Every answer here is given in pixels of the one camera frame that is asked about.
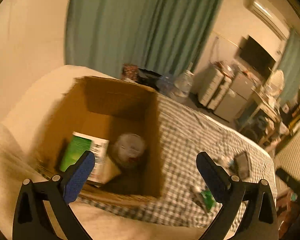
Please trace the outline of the white air conditioner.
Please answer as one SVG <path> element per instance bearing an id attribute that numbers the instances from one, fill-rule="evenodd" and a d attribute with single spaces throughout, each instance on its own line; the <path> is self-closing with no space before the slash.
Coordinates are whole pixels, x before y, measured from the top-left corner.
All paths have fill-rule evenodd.
<path id="1" fill-rule="evenodd" d="M 248 0 L 247 9 L 259 18 L 280 39 L 287 40 L 289 28 L 257 0 Z"/>

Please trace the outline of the black wall television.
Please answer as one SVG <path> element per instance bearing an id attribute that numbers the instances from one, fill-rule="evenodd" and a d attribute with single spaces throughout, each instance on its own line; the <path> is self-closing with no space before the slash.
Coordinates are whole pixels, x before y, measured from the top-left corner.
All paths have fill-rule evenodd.
<path id="1" fill-rule="evenodd" d="M 248 36 L 239 57 L 256 70 L 264 79 L 270 77 L 275 59 L 251 36 Z"/>

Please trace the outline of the grey mini fridge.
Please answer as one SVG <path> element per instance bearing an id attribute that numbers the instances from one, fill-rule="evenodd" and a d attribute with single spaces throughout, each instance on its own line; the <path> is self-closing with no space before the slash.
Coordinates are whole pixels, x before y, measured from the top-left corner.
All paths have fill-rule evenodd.
<path id="1" fill-rule="evenodd" d="M 237 73 L 213 113 L 221 119 L 231 122 L 245 106 L 254 88 L 255 83 L 252 79 L 242 72 Z"/>

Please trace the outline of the green white paper box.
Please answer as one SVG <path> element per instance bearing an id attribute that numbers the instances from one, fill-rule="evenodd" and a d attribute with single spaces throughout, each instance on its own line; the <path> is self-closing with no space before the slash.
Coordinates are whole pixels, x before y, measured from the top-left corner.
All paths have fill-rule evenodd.
<path id="1" fill-rule="evenodd" d="M 70 165 L 78 161 L 85 151 L 91 151 L 94 154 L 95 165 L 88 180 L 102 184 L 108 145 L 109 140 L 74 132 L 62 157 L 59 169 L 65 172 Z"/>

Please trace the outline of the brown patterned bag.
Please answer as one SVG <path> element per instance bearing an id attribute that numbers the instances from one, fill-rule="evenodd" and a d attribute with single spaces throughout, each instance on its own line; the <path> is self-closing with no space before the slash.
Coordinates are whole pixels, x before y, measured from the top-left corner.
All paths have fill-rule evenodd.
<path id="1" fill-rule="evenodd" d="M 137 65 L 133 64 L 123 64 L 121 79 L 126 80 L 130 79 L 132 81 L 137 81 L 139 76 L 139 68 Z"/>

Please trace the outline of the green curtain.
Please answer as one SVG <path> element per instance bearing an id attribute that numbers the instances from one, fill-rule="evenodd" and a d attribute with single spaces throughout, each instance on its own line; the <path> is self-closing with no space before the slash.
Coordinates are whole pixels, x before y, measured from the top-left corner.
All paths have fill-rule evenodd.
<path id="1" fill-rule="evenodd" d="M 70 0 L 65 62 L 112 77 L 131 64 L 158 74 L 194 70 L 222 0 Z"/>

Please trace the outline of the brown cardboard box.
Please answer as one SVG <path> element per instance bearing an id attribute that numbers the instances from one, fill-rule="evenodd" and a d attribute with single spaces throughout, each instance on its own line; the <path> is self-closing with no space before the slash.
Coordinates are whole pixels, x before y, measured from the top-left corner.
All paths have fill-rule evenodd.
<path id="1" fill-rule="evenodd" d="M 120 135 L 133 133 L 146 143 L 141 165 L 102 187 L 85 184 L 80 196 L 94 202 L 139 206 L 161 197 L 161 147 L 158 97 L 155 90 L 135 83 L 86 76 L 52 109 L 40 132 L 34 155 L 38 170 L 47 177 L 59 166 L 74 132 L 115 144 Z"/>

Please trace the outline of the white round fan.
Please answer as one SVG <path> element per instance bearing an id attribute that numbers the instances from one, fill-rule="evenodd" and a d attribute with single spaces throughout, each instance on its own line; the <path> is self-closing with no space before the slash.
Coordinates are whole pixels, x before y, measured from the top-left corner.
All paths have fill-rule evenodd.
<path id="1" fill-rule="evenodd" d="M 268 96 L 278 97 L 283 91 L 284 85 L 284 73 L 282 70 L 277 69 L 267 81 L 264 91 Z"/>

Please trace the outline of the round grey lidded container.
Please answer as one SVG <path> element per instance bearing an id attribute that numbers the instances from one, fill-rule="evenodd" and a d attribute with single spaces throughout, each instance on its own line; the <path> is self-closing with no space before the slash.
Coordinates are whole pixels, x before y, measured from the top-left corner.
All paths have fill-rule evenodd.
<path id="1" fill-rule="evenodd" d="M 111 148 L 110 156 L 119 167 L 135 168 L 141 162 L 146 150 L 145 140 L 133 133 L 123 133 Z"/>

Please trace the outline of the green small packet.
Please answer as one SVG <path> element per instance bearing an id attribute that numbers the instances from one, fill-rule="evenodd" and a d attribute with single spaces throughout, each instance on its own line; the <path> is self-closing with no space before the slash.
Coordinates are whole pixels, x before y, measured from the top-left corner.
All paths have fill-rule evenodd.
<path id="1" fill-rule="evenodd" d="M 216 201 L 209 189 L 201 189 L 197 185 L 191 187 L 194 200 L 200 204 L 206 213 L 210 213 L 214 208 Z"/>

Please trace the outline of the white drawer cabinet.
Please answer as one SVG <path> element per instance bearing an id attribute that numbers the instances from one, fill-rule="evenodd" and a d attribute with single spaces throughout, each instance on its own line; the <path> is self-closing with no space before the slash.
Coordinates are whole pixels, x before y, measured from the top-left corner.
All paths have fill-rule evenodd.
<path id="1" fill-rule="evenodd" d="M 231 83 L 232 78 L 230 76 L 226 75 L 215 64 L 210 64 L 204 72 L 203 83 L 198 90 L 199 103 L 214 111 L 230 88 Z"/>

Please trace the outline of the clear water jug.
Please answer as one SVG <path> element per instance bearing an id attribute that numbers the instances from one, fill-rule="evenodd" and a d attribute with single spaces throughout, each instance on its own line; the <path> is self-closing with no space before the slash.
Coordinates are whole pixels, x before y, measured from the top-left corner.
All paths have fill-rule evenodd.
<path id="1" fill-rule="evenodd" d="M 190 90 L 193 85 L 194 74 L 186 70 L 181 73 L 174 82 L 174 94 L 179 98 L 186 98 L 189 96 Z"/>

